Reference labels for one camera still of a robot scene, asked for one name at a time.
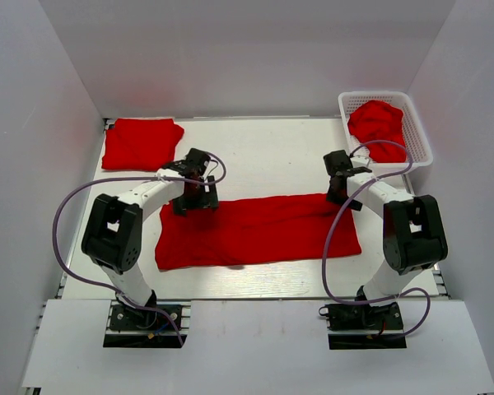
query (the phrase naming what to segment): red cloth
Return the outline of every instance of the red cloth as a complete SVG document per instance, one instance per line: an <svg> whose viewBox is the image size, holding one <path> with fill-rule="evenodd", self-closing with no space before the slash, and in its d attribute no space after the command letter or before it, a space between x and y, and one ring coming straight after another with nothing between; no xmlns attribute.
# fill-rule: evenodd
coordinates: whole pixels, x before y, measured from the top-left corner
<svg viewBox="0 0 494 395"><path fill-rule="evenodd" d="M359 142L389 140L402 146L403 111L384 101L371 100L356 109L347 122L350 134ZM405 162L406 153L391 144L370 144L370 158L377 163Z"/></svg>
<svg viewBox="0 0 494 395"><path fill-rule="evenodd" d="M118 119L106 131L102 168L157 171L174 160L183 133L173 119Z"/></svg>
<svg viewBox="0 0 494 395"><path fill-rule="evenodd" d="M215 210L176 216L161 209L156 246L161 270L187 266L232 266L321 258L340 206L322 193L220 202ZM351 210L346 210L329 246L330 258L361 253Z"/></svg>

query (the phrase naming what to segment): white surface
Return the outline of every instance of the white surface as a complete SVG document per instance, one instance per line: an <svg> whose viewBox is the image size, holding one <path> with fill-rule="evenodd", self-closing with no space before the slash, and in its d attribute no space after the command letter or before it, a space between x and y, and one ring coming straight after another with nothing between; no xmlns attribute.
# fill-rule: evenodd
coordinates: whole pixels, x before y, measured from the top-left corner
<svg viewBox="0 0 494 395"><path fill-rule="evenodd" d="M403 92L391 91L358 91L344 92L338 96L338 107L343 119L344 134L350 150L354 150L361 143L356 137L350 134L347 122L352 113L370 100L381 100L397 109L403 111L403 138L408 152L412 155L412 170L417 167L428 166L433 161L431 148L426 139L424 128L417 116L417 111L413 107L412 101ZM370 151L363 147L361 155L369 155ZM386 174L392 171L399 171L406 167L406 163L376 163L373 160L370 168L377 174Z"/></svg>
<svg viewBox="0 0 494 395"><path fill-rule="evenodd" d="M331 115L406 91L454 0L40 0L104 117Z"/></svg>
<svg viewBox="0 0 494 395"><path fill-rule="evenodd" d="M325 193L329 177L323 156L345 148L339 119L208 120L178 122L185 135L176 158L191 147L211 151L226 163L226 179L217 186L221 200L262 198L273 195ZM96 179L138 172L104 172ZM394 180L401 184L400 177ZM86 207L71 268L84 277L108 281L102 270L82 253L80 243L91 204L100 193L118 194L136 183L95 186ZM354 296L383 261L382 220L368 209L355 214L362 254L330 259L329 284L336 295ZM159 272L154 249L161 233L158 214L143 226L138 264L159 299L203 298L319 298L326 297L320 275L320 260L247 265L245 267L191 267ZM411 286L421 286L437 295L431 272L421 274ZM63 298L113 297L113 292L68 278Z"/></svg>
<svg viewBox="0 0 494 395"><path fill-rule="evenodd" d="M494 377L494 0L457 1L409 91L434 152L447 288L466 301Z"/></svg>
<svg viewBox="0 0 494 395"><path fill-rule="evenodd" d="M101 125L39 3L0 0L0 394L16 393L40 308L55 295L51 221L65 193L91 179ZM65 253L78 220L68 214Z"/></svg>
<svg viewBox="0 0 494 395"><path fill-rule="evenodd" d="M478 395L494 391L463 302L432 304L403 350L331 351L318 301L196 301L180 350L103 349L108 300L51 300L26 372L44 395ZM400 302L413 325L424 301Z"/></svg>

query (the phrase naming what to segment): white tabletop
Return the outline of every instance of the white tabletop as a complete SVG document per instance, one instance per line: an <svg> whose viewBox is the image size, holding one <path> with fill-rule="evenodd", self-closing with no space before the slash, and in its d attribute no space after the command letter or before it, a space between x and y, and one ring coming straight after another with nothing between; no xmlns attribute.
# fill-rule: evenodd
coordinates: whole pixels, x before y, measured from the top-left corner
<svg viewBox="0 0 494 395"><path fill-rule="evenodd" d="M177 122L185 135L176 148L181 159L191 147L210 151L227 166L226 179L218 184L220 200L263 198L275 195L325 193L329 177L323 156L345 149L340 119L195 119ZM150 175L124 171L107 172L97 165L95 179ZM96 185L91 189L77 242L68 260L71 269L97 281L108 277L81 251L81 240L93 200L100 193L115 195L138 182ZM400 177L391 184L403 188ZM335 295L354 296L357 289L373 276L384 258L382 220L364 208L353 213L362 254L329 259L328 278ZM189 267L167 272L157 269L154 249L161 234L159 215L143 225L142 251L138 264L147 283L159 299L252 299L252 298L325 298L320 275L320 260L266 263L244 267ZM438 295L431 271L415 278L411 286L420 286ZM89 286L68 278L63 298L105 299L109 290Z"/></svg>

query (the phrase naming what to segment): red towel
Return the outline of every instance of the red towel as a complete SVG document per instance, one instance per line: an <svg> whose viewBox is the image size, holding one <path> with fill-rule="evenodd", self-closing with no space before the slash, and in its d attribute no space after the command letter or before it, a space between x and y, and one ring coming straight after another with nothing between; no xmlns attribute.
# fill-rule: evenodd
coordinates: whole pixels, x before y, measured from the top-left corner
<svg viewBox="0 0 494 395"><path fill-rule="evenodd" d="M174 160L183 133L173 119L118 119L106 131L102 168L157 171Z"/></svg>
<svg viewBox="0 0 494 395"><path fill-rule="evenodd" d="M232 266L322 257L340 206L322 193L220 202L215 210L176 216L161 209L156 246L162 270L187 266ZM351 210L346 210L329 246L330 258L361 253Z"/></svg>
<svg viewBox="0 0 494 395"><path fill-rule="evenodd" d="M347 122L350 134L359 142L390 140L402 146L403 111L384 101L371 100L356 109ZM370 158L377 163L405 162L406 153L391 144L370 144Z"/></svg>

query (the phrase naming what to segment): purple cable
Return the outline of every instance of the purple cable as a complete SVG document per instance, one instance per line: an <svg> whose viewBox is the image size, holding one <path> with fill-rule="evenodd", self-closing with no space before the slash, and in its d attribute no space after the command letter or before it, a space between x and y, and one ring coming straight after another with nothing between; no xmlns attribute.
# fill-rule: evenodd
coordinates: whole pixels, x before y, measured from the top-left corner
<svg viewBox="0 0 494 395"><path fill-rule="evenodd" d="M386 179L386 178L392 177L394 175L405 174L413 166L413 158L412 158L412 155L410 154L410 152L408 152L408 150L404 146L398 144L397 142L391 142L389 140L373 140L371 142L366 142L364 144L361 144L360 146L358 146L357 148L355 148L351 152L350 157L352 157L353 154L355 154L355 152L360 150L362 147L368 146L370 144L376 144L376 143L387 143L387 144L391 144L391 145L394 145L394 146L397 146L397 147L403 149L406 152L406 156L408 158L408 166L405 169L400 170L400 171L394 171L392 173L379 175L375 179L371 179L370 181L364 183L350 197L348 197L347 200L344 202L344 204L340 207L337 215L335 216L335 219L333 220L333 224L329 228L328 236L326 237L326 241L324 243L324 251L322 252L322 284L324 285L324 291L326 292L326 294L328 294L329 298L331 298L332 300L334 300L335 302L337 302L339 304L348 304L351 306L362 306L364 304L379 303L379 302L385 302L387 300L394 300L397 297L403 297L403 296L406 296L406 295L411 294L412 292L416 292L416 291L423 293L424 296L426 297L426 310L425 310L424 314L422 315L421 320L413 328L409 329L404 334L399 336L399 337L404 337L404 336L407 336L410 333L414 333L416 330L418 330L421 327L421 325L425 322L426 317L428 317L428 314L430 313L430 305L431 305L431 298L430 298L430 295L428 294L428 292L426 292L422 288L414 287L414 288L410 288L409 290L406 290L406 291L400 293L399 295L385 296L384 298L379 298L379 299L345 300L345 299L338 298L337 296L333 295L331 290L329 290L328 277L327 277L327 273L326 273L327 272L327 264L328 264L328 261L327 261L328 249L329 249L329 245L331 244L331 239L333 238L333 233L334 233L335 228L337 227L338 223L340 222L340 219L344 213L344 210L347 209L347 207L352 202L352 200L355 199L359 195L359 193L361 193L366 188L369 188L371 185L373 185L374 183L376 183L380 179Z"/></svg>
<svg viewBox="0 0 494 395"><path fill-rule="evenodd" d="M226 172L227 172L225 164L223 163L223 161L220 158L218 158L214 154L212 154L210 152L207 152L207 154L209 154L210 157L214 158L223 168L223 174L221 175L221 177L219 179L216 179L210 183L204 183L204 182L197 181L194 179L184 179L183 177L162 177L161 179L163 179L165 181L183 181L185 183L197 184L197 185L202 185L202 186L214 185L214 184L221 182L225 178ZM168 314L165 310L161 310L161 309L153 308L153 307L147 307L147 306L140 306L140 305L136 304L135 302L133 302L133 300L127 298L123 294L123 292L119 288L117 288L116 286L112 286L111 284L106 284L104 282L93 281L93 280L87 279L83 276L79 276L78 274L73 272L69 267L66 266L66 263L64 262L61 254L60 254L60 249L58 248L58 241L57 241L58 220L60 219L60 216L63 212L63 209L66 206L66 204L68 204L70 199L73 198L79 192L81 192L83 189L89 188L92 185L111 183L114 181L157 181L157 180L158 180L157 176L155 176L155 177L116 177L116 178L109 178L109 179L95 179L93 181L90 181L88 183L85 183L85 184L73 189L62 200L62 202L58 205L57 211L55 212L55 217L53 219L53 226L51 229L51 241L53 244L53 251L54 251L55 257L57 259L58 265L63 269L63 271L66 274L68 274L70 277L73 277L75 280L85 282L86 284L90 284L92 286L101 286L104 288L108 288L109 290L112 290L113 292L115 292L116 295L120 295L129 305L131 305L135 309L152 311L153 313L159 313L159 314L163 315L168 320L168 322L172 325L172 327L174 328L175 334L177 335L177 337L179 339L179 344L181 346L183 346L183 338L181 337L181 333L179 333L179 329L178 329L177 325L175 324L174 320L170 317L170 314Z"/></svg>

